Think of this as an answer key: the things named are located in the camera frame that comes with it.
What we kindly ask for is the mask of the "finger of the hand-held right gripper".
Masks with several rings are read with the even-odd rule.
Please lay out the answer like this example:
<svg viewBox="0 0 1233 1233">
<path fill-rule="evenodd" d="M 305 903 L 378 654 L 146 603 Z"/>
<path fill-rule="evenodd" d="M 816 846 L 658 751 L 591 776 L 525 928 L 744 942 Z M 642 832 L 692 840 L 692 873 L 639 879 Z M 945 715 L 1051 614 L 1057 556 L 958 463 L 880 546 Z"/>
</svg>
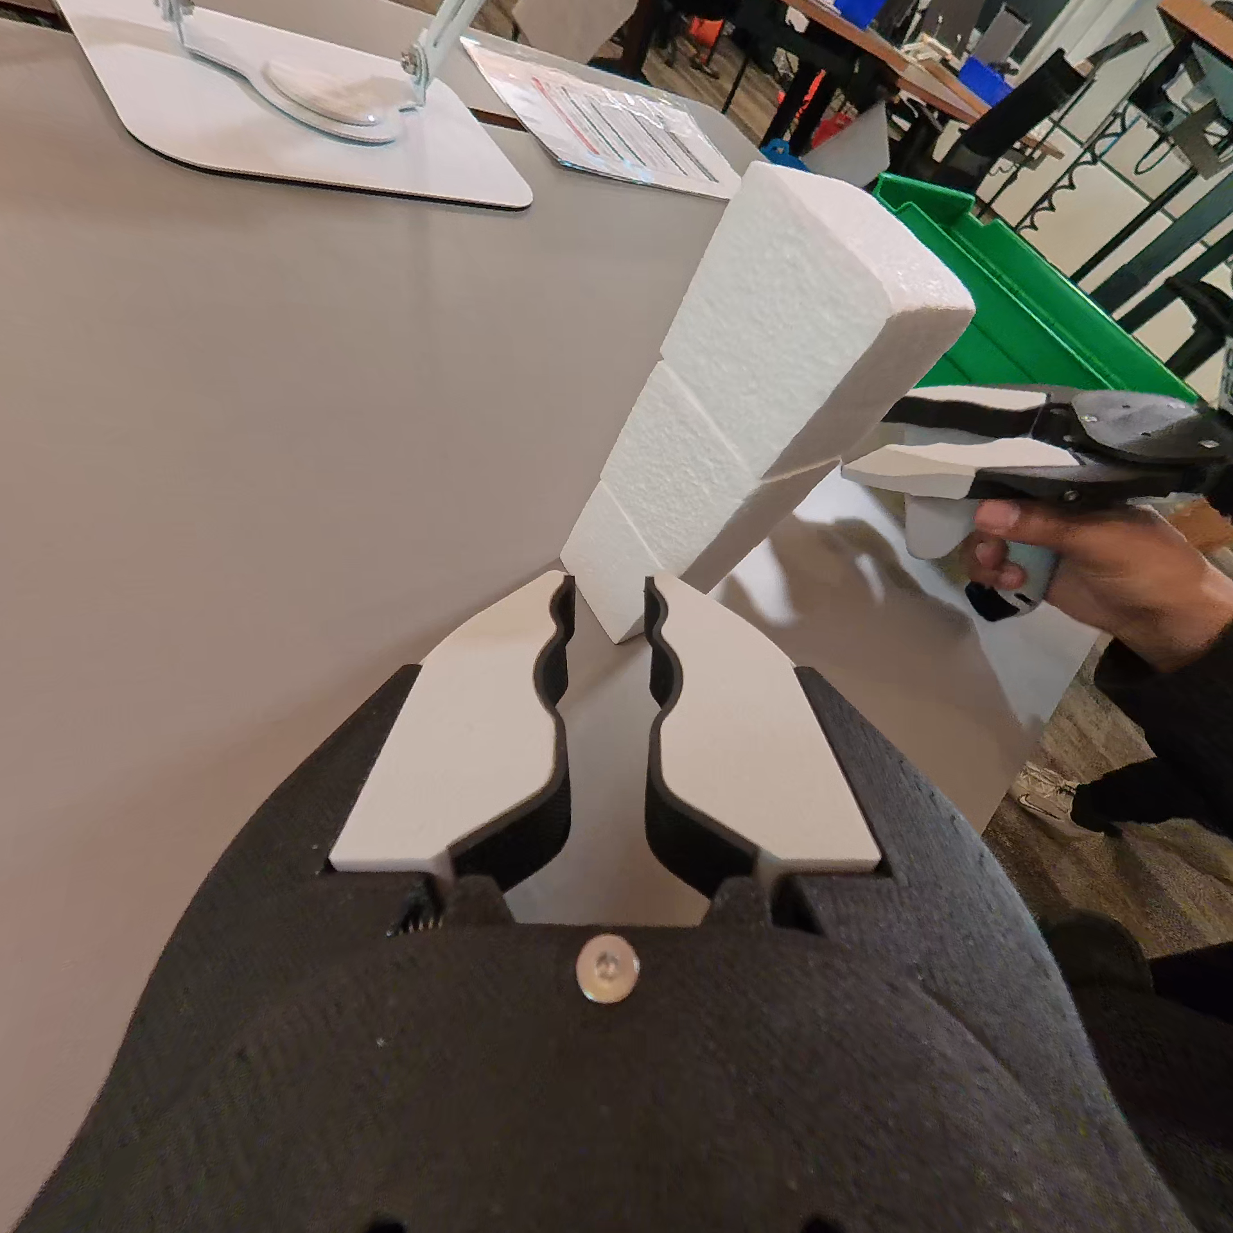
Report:
<svg viewBox="0 0 1233 1233">
<path fill-rule="evenodd" d="M 984 445 L 1026 439 L 1049 442 L 1040 430 L 1045 390 L 939 384 L 906 392 L 885 414 L 888 441 L 897 445 Z"/>
<path fill-rule="evenodd" d="M 1077 470 L 1065 449 L 1037 439 L 976 445 L 885 445 L 841 465 L 846 481 L 918 499 L 968 499 L 981 470 Z"/>
</svg>

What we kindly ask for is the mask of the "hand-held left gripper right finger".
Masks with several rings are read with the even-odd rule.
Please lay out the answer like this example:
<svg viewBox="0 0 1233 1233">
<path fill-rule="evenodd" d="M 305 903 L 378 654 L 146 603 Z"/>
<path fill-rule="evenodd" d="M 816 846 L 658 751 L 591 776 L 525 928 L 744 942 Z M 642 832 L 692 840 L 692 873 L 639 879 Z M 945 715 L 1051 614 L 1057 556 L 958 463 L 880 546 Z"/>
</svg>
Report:
<svg viewBox="0 0 1233 1233">
<path fill-rule="evenodd" d="M 881 848 L 794 661 L 672 574 L 647 579 L 644 636 L 652 855 L 705 897 L 736 876 L 874 873 Z"/>
</svg>

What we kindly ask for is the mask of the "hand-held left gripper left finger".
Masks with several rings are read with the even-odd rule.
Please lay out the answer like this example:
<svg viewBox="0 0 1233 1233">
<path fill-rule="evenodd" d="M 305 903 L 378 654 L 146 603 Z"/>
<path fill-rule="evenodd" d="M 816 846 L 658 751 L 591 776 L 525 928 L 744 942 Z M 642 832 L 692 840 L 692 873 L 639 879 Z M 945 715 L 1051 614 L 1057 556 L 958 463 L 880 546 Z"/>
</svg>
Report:
<svg viewBox="0 0 1233 1233">
<path fill-rule="evenodd" d="M 547 570 L 426 654 L 340 830 L 333 873 L 418 873 L 510 889 L 568 835 L 564 647 L 573 576 Z"/>
</svg>

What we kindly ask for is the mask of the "large white foam block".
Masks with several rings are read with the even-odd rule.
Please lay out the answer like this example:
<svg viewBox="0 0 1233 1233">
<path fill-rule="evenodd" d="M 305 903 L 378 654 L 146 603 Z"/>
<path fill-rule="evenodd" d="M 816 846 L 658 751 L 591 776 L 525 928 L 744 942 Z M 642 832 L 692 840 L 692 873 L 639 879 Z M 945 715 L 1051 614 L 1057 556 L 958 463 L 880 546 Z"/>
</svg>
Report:
<svg viewBox="0 0 1233 1233">
<path fill-rule="evenodd" d="M 838 459 L 963 335 L 964 284 L 870 193 L 756 162 L 661 358 L 758 478 Z"/>
</svg>

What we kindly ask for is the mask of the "small white foam block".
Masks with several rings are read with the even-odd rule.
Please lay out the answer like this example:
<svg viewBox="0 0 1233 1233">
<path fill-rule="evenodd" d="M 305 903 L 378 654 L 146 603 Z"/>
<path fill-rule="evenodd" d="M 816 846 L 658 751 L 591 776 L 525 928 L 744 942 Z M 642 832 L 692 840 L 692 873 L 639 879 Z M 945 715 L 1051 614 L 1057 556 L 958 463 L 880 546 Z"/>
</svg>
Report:
<svg viewBox="0 0 1233 1233">
<path fill-rule="evenodd" d="M 563 565 L 607 637 L 623 644 L 642 631 L 648 576 L 665 573 L 710 594 L 788 513 L 770 492 L 650 508 L 603 483 L 563 548 Z"/>
</svg>

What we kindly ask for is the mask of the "medium white foam block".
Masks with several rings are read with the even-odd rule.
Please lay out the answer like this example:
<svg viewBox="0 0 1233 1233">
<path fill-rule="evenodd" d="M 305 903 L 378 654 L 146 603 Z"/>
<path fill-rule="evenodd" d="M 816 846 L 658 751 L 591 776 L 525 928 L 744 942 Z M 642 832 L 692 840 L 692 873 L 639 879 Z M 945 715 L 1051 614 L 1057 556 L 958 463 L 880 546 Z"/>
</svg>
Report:
<svg viewBox="0 0 1233 1233">
<path fill-rule="evenodd" d="M 600 483 L 661 570 L 712 591 L 833 473 L 759 478 L 675 371 L 657 363 Z"/>
</svg>

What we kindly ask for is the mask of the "person's right forearm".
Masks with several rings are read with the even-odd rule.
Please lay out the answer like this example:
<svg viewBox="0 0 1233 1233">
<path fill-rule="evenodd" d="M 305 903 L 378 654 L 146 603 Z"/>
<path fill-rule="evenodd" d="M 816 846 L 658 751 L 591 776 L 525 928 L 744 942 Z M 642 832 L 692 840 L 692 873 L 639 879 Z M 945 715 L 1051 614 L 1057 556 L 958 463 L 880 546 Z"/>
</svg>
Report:
<svg viewBox="0 0 1233 1233">
<path fill-rule="evenodd" d="M 1177 619 L 1113 637 L 1098 687 L 1156 755 L 1193 776 L 1231 776 L 1231 597 L 1189 603 Z"/>
</svg>

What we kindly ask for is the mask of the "grey desk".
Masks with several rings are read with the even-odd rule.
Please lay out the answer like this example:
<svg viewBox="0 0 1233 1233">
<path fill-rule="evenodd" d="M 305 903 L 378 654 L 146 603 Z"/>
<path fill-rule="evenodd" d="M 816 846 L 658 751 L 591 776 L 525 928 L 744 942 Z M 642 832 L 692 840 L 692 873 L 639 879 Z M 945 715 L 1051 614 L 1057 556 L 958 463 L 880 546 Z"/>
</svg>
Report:
<svg viewBox="0 0 1233 1233">
<path fill-rule="evenodd" d="M 269 794 L 378 972 L 416 882 L 336 875 L 291 766 L 553 567 L 715 210 L 534 169 L 523 214 L 183 171 L 69 37 L 3 65 L 3 1227 L 54 1170 L 197 884 Z"/>
</svg>

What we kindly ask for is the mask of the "person's right hand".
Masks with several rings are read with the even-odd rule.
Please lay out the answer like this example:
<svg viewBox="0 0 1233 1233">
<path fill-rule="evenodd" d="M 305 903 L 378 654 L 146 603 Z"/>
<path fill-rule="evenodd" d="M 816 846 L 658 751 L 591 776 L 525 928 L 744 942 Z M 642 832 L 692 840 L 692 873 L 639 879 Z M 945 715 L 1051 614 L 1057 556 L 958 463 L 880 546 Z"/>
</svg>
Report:
<svg viewBox="0 0 1233 1233">
<path fill-rule="evenodd" d="M 1057 556 L 1047 603 L 1120 643 L 1153 672 L 1199 661 L 1231 628 L 1231 579 L 1148 508 L 1077 515 L 1035 501 L 981 501 L 963 543 L 969 579 L 1019 589 L 1010 549 Z"/>
</svg>

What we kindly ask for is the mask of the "green plastic bin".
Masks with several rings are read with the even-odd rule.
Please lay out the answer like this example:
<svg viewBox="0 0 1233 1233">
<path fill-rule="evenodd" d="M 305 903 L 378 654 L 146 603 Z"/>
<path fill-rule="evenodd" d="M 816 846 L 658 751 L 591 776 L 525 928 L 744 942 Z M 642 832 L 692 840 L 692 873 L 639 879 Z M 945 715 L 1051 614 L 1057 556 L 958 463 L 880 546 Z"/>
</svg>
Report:
<svg viewBox="0 0 1233 1233">
<path fill-rule="evenodd" d="M 1156 392 L 1197 400 L 1138 341 L 976 198 L 881 174 L 872 196 L 969 290 L 976 316 L 921 378 L 939 387 Z"/>
</svg>

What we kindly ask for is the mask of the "white leaning board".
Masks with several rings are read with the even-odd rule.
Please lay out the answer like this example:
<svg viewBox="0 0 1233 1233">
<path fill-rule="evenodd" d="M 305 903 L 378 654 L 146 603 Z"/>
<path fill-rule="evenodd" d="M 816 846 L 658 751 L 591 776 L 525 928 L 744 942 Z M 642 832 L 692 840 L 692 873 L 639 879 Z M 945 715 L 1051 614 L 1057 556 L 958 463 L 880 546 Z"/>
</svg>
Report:
<svg viewBox="0 0 1233 1233">
<path fill-rule="evenodd" d="M 851 124 L 804 156 L 815 174 L 870 190 L 889 171 L 889 129 L 885 102 L 855 116 Z"/>
<path fill-rule="evenodd" d="M 635 8 L 638 3 L 517 3 L 513 24 L 535 50 L 589 63 Z"/>
</svg>

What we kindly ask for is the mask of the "black office chair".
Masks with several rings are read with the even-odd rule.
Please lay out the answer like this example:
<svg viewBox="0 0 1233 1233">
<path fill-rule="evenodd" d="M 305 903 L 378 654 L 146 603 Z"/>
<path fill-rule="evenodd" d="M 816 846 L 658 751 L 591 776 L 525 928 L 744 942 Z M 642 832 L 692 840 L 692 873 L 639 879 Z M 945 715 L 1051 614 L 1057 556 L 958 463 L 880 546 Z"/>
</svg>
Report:
<svg viewBox="0 0 1233 1233">
<path fill-rule="evenodd" d="M 952 191 L 976 193 L 997 162 L 1057 110 L 1077 99 L 1088 81 L 1106 63 L 1148 44 L 1143 32 L 1126 34 L 1079 65 L 1056 50 L 1029 78 L 1018 85 L 1007 99 L 985 112 L 949 150 L 931 179 L 934 184 Z"/>
</svg>

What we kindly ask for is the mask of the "wooden background table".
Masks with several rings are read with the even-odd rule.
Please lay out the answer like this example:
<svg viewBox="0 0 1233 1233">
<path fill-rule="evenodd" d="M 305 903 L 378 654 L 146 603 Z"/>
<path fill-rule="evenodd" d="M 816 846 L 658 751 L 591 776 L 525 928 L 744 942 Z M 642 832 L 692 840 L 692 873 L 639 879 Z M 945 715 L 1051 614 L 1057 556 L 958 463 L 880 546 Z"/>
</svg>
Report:
<svg viewBox="0 0 1233 1233">
<path fill-rule="evenodd" d="M 861 116 L 876 102 L 911 102 L 930 116 L 957 124 L 976 124 L 988 108 L 973 96 L 949 65 L 949 52 L 909 52 L 883 38 L 872 24 L 858 25 L 833 3 L 788 3 L 805 19 L 804 44 L 796 52 L 797 69 L 826 71 L 807 108 L 785 136 L 797 158 L 816 146 L 819 127 L 831 108 L 841 105 Z"/>
</svg>

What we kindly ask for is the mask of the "person's black trouser leg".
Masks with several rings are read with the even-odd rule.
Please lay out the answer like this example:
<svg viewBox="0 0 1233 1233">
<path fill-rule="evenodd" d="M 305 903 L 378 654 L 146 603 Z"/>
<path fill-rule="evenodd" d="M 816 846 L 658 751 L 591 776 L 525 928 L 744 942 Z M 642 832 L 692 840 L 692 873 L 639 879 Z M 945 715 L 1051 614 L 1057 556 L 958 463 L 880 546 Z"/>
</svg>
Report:
<svg viewBox="0 0 1233 1233">
<path fill-rule="evenodd" d="M 1157 1175 L 1192 1225 L 1231 1231 L 1231 942 L 1149 960 L 1096 912 L 1042 937 Z"/>
<path fill-rule="evenodd" d="M 1081 783 L 1071 794 L 1071 823 L 1100 835 L 1171 821 L 1192 821 L 1212 835 L 1231 836 L 1231 795 L 1164 759 L 1129 763 Z"/>
</svg>

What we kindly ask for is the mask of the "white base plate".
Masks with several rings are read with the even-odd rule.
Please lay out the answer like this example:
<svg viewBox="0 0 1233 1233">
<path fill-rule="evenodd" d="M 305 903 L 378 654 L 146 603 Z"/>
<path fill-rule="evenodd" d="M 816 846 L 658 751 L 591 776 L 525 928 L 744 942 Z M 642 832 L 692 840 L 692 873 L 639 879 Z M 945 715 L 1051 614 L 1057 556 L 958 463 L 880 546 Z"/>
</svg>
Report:
<svg viewBox="0 0 1233 1233">
<path fill-rule="evenodd" d="M 183 167 L 408 199 L 527 210 L 534 190 L 450 85 L 406 112 L 393 60 L 212 8 L 178 24 L 160 3 L 62 3 L 72 34 L 134 140 Z M 371 103 L 367 133 L 303 108 L 269 69 L 300 69 Z"/>
</svg>

